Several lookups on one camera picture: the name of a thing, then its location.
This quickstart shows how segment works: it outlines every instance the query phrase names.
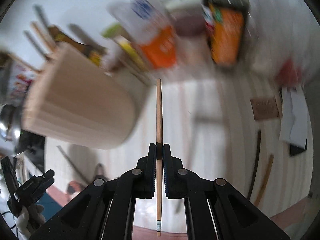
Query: red object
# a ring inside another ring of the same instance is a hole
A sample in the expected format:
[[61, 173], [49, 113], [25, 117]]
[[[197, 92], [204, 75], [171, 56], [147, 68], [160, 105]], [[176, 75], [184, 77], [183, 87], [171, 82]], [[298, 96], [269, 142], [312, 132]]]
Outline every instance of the red object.
[[275, 77], [276, 82], [281, 87], [294, 88], [301, 83], [301, 68], [295, 69], [293, 61], [289, 58]]

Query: label on chopstick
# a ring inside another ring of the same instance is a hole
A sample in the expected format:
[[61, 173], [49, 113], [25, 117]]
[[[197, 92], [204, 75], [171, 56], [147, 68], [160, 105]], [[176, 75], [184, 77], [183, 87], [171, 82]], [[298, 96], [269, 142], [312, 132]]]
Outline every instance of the label on chopstick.
[[157, 232], [161, 232], [161, 220], [157, 220]]

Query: green object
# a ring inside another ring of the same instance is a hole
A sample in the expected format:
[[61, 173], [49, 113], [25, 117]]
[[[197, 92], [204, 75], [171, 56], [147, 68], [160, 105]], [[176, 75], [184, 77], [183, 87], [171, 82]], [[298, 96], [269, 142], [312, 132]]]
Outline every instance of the green object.
[[101, 33], [101, 35], [105, 38], [114, 38], [119, 35], [119, 33], [122, 31], [122, 27], [120, 23], [114, 23]]

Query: silver screw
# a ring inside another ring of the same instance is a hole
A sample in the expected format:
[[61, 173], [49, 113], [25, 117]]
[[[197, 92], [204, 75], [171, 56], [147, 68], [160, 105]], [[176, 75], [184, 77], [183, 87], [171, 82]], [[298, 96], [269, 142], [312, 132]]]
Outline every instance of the silver screw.
[[186, 175], [188, 173], [188, 171], [186, 169], [180, 169], [180, 170], [178, 170], [178, 173], [180, 175]]
[[216, 183], [219, 186], [224, 186], [226, 184], [226, 180], [222, 179], [222, 178], [218, 178], [218, 179], [216, 179]]
[[103, 180], [103, 179], [96, 179], [96, 180], [93, 182], [93, 184], [94, 184], [95, 186], [97, 186], [97, 187], [103, 185], [103, 183], [104, 183], [104, 180]]
[[141, 172], [142, 172], [142, 170], [140, 170], [140, 169], [133, 169], [132, 170], [133, 175], [139, 175], [139, 174], [141, 174]]

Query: blue logo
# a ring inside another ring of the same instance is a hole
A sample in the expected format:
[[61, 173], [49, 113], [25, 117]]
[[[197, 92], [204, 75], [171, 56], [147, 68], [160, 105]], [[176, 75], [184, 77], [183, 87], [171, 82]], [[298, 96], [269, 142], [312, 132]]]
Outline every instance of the blue logo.
[[153, 6], [147, 0], [134, 0], [134, 2], [131, 3], [131, 9], [144, 20], [149, 19], [154, 10]]

